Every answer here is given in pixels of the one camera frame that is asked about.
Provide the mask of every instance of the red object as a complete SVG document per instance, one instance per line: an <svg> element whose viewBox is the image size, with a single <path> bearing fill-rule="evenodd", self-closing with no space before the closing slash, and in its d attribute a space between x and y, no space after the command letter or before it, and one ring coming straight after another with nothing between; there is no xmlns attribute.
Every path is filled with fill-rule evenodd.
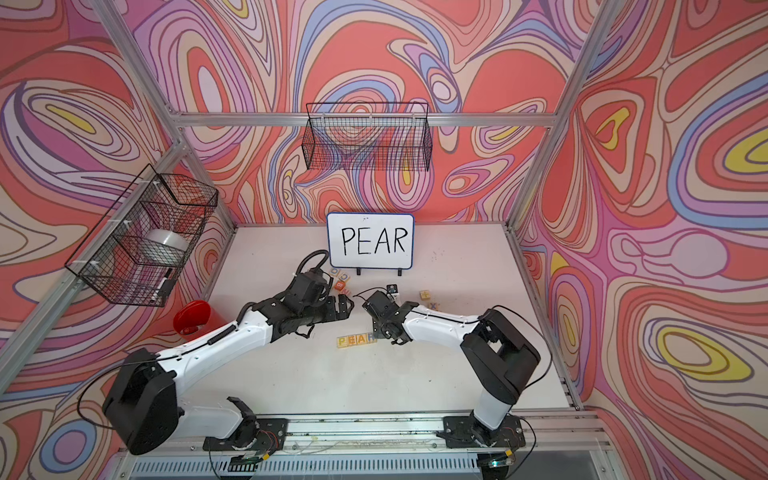
<svg viewBox="0 0 768 480"><path fill-rule="evenodd" d="M196 339L225 323L205 300L189 302L174 316L174 330L185 340Z"/></svg>

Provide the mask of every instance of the wire basket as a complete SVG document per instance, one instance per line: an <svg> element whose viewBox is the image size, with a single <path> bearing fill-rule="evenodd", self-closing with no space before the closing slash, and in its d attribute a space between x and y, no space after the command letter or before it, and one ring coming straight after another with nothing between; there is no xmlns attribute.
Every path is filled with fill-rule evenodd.
<svg viewBox="0 0 768 480"><path fill-rule="evenodd" d="M71 261L73 253L66 267L110 303L163 306L218 197L216 188L193 178L155 172L96 252L80 262Z"/></svg>
<svg viewBox="0 0 768 480"><path fill-rule="evenodd" d="M422 170L432 161L429 105L320 102L306 105L307 170Z"/></svg>

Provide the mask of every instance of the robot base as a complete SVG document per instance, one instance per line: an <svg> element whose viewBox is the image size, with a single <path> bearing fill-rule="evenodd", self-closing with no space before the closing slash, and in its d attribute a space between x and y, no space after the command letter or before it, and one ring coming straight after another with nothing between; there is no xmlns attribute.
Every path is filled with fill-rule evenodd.
<svg viewBox="0 0 768 480"><path fill-rule="evenodd" d="M449 416L442 418L443 431L439 435L445 439L449 449L471 449L479 445L472 432L475 420L471 416ZM525 446L525 435L518 417L507 415L492 436L492 445L515 451Z"/></svg>
<svg viewBox="0 0 768 480"><path fill-rule="evenodd" d="M247 448L248 451L277 451L282 450L286 441L286 428L288 419L259 419L259 430L269 433L259 432L256 435L254 444ZM241 449L235 449L231 442L214 437L206 437L203 442L203 450L206 452L235 452Z"/></svg>

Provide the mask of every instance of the colorful swirl wallpaper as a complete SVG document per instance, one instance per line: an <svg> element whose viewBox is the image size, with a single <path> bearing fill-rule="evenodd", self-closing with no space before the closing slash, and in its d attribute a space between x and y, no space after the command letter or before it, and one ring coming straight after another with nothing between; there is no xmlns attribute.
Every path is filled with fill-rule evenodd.
<svg viewBox="0 0 768 480"><path fill-rule="evenodd" d="M599 2L114 4L179 112L535 113L557 107ZM1 348L170 139L89 0L0 2L0 45ZM768 2L626 0L515 219L571 376L633 480L768 477L766 65ZM412 173L307 171L302 128L184 133L236 223L505 220L544 129L432 131L432 168ZM214 215L162 309L81 293L0 397L0 480L100 478L121 441L79 419L77 396L128 352L180 342L170 320L226 241ZM112 378L85 396L90 417Z"/></svg>
<svg viewBox="0 0 768 480"><path fill-rule="evenodd" d="M557 106L596 10L562 0L172 0L131 5L123 17L182 112L425 101L438 113L536 113ZM306 171L297 127L186 133L236 223L323 222L339 210L506 220L544 130L434 130L433 168L404 174Z"/></svg>
<svg viewBox="0 0 768 480"><path fill-rule="evenodd" d="M516 232L632 478L768 478L768 3L629 0Z"/></svg>
<svg viewBox="0 0 768 480"><path fill-rule="evenodd" d="M87 0L0 2L0 45L2 348L84 235L170 140ZM121 441L79 419L77 396L128 352L180 342L173 314L200 297L226 237L212 217L163 309L81 292L0 397L2 480L97 478ZM91 418L100 418L103 398L99 388L88 391Z"/></svg>

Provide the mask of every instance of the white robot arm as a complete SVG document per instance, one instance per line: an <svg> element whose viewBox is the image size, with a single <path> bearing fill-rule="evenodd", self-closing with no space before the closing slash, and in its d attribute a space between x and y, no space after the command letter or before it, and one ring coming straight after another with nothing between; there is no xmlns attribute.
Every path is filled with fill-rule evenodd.
<svg viewBox="0 0 768 480"><path fill-rule="evenodd" d="M466 355L483 391L464 437L467 443L494 445L502 421L538 366L541 357L536 348L494 309L480 316L452 315L415 302L399 306L380 291L374 292L362 307L370 313L376 329L393 344L431 342ZM501 345L494 350L492 344L496 343Z"/></svg>
<svg viewBox="0 0 768 480"><path fill-rule="evenodd" d="M325 259L301 272L307 260L317 254L327 258L325 250L310 254L287 290L248 303L232 323L158 354L140 349L126 358L102 410L131 453L149 452L171 437L206 436L233 449L245 449L253 443L259 423L244 402L227 397L225 406L195 406L187 404L182 395L209 373L252 349L288 333L309 338L309 332L297 332L299 326L309 326L311 331L317 323L349 317L354 303L339 295L337 309L336 298L328 295L330 284L320 269ZM484 391L469 417L445 417L458 419L465 427L463 432L453 428L454 433L444 437L446 441L451 439L455 446L492 446L501 438L502 422L540 357L500 312L490 309L480 316L457 316L414 302L399 306L383 292L371 295L363 308L392 343L426 341L466 355ZM501 343L498 350L491 347L494 343Z"/></svg>
<svg viewBox="0 0 768 480"><path fill-rule="evenodd" d="M302 272L309 259L324 255ZM346 295L330 296L321 266L327 250L317 250L299 264L286 290L246 304L232 323L158 354L139 349L123 362L104 404L104 415L134 455L149 452L171 436L211 436L236 449L248 446L258 430L256 416L235 397L232 408L188 405L181 396L197 381L232 359L289 333L310 337L317 323L349 318L355 304ZM308 326L299 333L300 326Z"/></svg>

